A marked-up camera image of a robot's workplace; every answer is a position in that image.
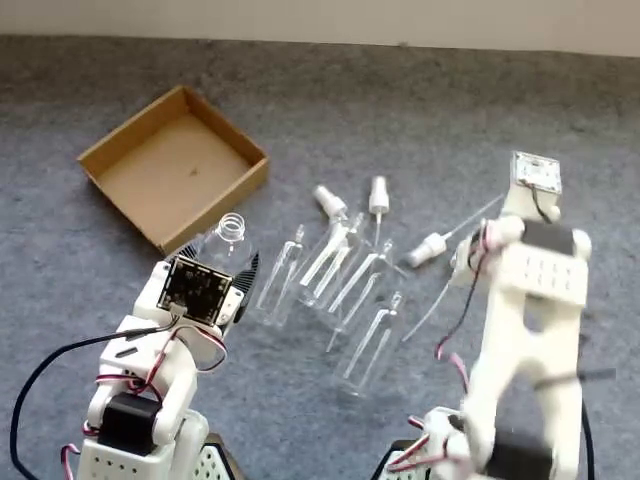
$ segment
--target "bottle neck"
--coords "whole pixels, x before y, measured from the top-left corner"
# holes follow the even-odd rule
[[[225,242],[239,242],[244,240],[244,231],[244,218],[237,213],[227,213],[220,219],[216,227],[216,233]]]

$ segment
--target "open cardboard box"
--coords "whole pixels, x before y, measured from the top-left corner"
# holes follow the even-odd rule
[[[93,183],[165,254],[214,225],[268,172],[259,147],[181,86],[78,160]]]

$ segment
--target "red wire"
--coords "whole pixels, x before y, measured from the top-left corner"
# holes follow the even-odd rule
[[[136,395],[141,394],[147,388],[149,388],[153,392],[153,394],[156,397],[156,399],[158,401],[160,401],[160,402],[162,401],[162,395],[160,394],[158,389],[152,384],[145,385],[144,384],[144,379],[142,379],[142,378],[140,378],[140,377],[138,377],[136,375],[106,374],[106,375],[98,375],[96,377],[96,382],[98,382],[98,383],[103,382],[103,381],[108,381],[108,380],[127,381],[128,386],[129,386],[129,390],[131,390]],[[136,382],[142,382],[142,385],[136,386]]]
[[[92,427],[91,425],[89,425],[88,421],[85,421],[82,424],[82,433],[85,434],[87,437],[95,437],[100,433],[100,430],[97,429],[96,427]]]
[[[216,362],[211,367],[207,367],[204,370],[198,370],[199,372],[211,372],[212,370],[214,370],[216,367],[218,367],[218,365],[220,365],[226,359],[226,357],[227,357],[227,347],[224,345],[224,342],[222,342],[222,340],[219,340],[218,338],[214,337],[209,332],[207,332],[206,330],[204,330],[204,329],[202,329],[200,327],[196,327],[196,326],[193,326],[193,325],[182,325],[180,327],[177,327],[173,331],[173,333],[171,334],[171,336],[169,337],[167,342],[164,344],[164,346],[162,348],[162,351],[158,355],[153,367],[151,368],[151,370],[149,371],[149,374],[147,375],[147,379],[145,380],[144,387],[138,389],[138,392],[144,391],[144,389],[146,389],[148,386],[151,386],[153,384],[153,380],[155,379],[155,376],[157,375],[158,370],[162,366],[162,362],[164,362],[164,359],[167,356],[167,353],[166,353],[167,347],[169,346],[169,344],[172,341],[174,341],[176,339],[176,337],[178,336],[178,332],[180,330],[182,330],[182,329],[185,329],[185,328],[196,330],[200,335],[205,337],[210,342],[214,343],[220,350],[222,350],[222,353],[223,353],[222,358],[218,362]]]
[[[483,247],[486,247],[486,244],[487,244],[486,239],[487,239],[487,226],[485,225],[482,230],[481,240],[480,240],[482,242]],[[436,345],[435,355],[434,355],[436,360],[442,360],[444,344],[447,343],[451,338],[453,338],[453,336],[456,334],[456,332],[460,329],[460,327],[464,323],[464,319],[466,318],[467,312],[469,311],[469,305],[471,304],[471,298],[473,297],[473,292],[475,291],[476,286],[478,284],[478,279],[480,278],[480,272],[482,271],[482,264],[487,256],[487,253],[488,253],[488,250],[485,248],[485,252],[480,257],[480,260],[478,261],[478,265],[476,266],[475,275],[473,277],[473,283],[471,284],[469,295],[465,302],[462,315],[460,315],[460,319],[453,326],[453,328],[451,328],[451,330],[449,330],[449,332],[447,332],[447,334],[444,337],[442,337],[442,339]],[[468,377],[467,377],[466,369],[464,367],[464,363],[462,362],[462,359],[460,359],[460,357],[457,354],[453,353],[451,355],[448,355],[446,360],[451,362],[453,365],[455,365],[456,370],[458,371],[460,377],[462,378],[464,392],[467,393]]]
[[[422,420],[420,420],[417,417],[414,417],[413,415],[410,416],[407,421],[409,422],[409,425],[419,428],[420,430],[424,428],[424,423],[422,423]]]
[[[389,467],[389,472],[391,473],[406,472],[407,470],[414,470],[418,467],[423,467],[425,465],[434,465],[434,464],[443,462],[445,460],[449,460],[452,462],[458,461],[451,457],[445,457],[444,455],[435,455],[433,457],[428,457],[423,460],[419,460],[417,462],[406,463],[404,465],[392,465]]]
[[[393,460],[389,465],[398,465],[399,463],[404,462],[409,457],[411,457],[414,453],[424,447],[427,442],[429,442],[429,434],[423,435],[418,440],[413,442],[411,446],[409,446],[402,455]]]
[[[60,449],[60,463],[64,468],[65,480],[73,480],[73,472],[71,471],[71,465],[69,465],[69,452],[78,455],[80,450],[73,443],[69,443]]]

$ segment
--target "black circuit board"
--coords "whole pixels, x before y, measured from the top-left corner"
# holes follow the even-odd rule
[[[218,317],[232,278],[187,257],[171,262],[158,308],[169,310],[171,303],[186,307],[184,317],[213,325]]]

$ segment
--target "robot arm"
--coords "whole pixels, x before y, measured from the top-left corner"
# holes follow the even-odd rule
[[[203,293],[210,291],[219,294]],[[194,477],[209,433],[207,420],[188,409],[197,389],[196,364],[217,365],[224,358],[222,341],[244,298],[230,277],[188,258],[156,265],[133,314],[118,331],[174,325],[160,333],[112,340],[102,352],[80,480]],[[147,389],[157,398],[141,394]]]
[[[461,411],[439,407],[424,419],[422,438],[428,442],[420,453],[432,461],[432,480],[577,477],[578,381],[537,390],[544,443],[495,429],[498,401],[517,372],[534,385],[558,377],[577,379],[591,242],[583,231],[551,223],[560,217],[555,206],[560,192],[555,160],[516,152],[501,217],[484,221],[456,250],[452,284],[477,277],[488,285],[489,298],[482,348]],[[541,332],[525,326],[525,311],[539,317]],[[449,444],[457,445],[455,454]]]

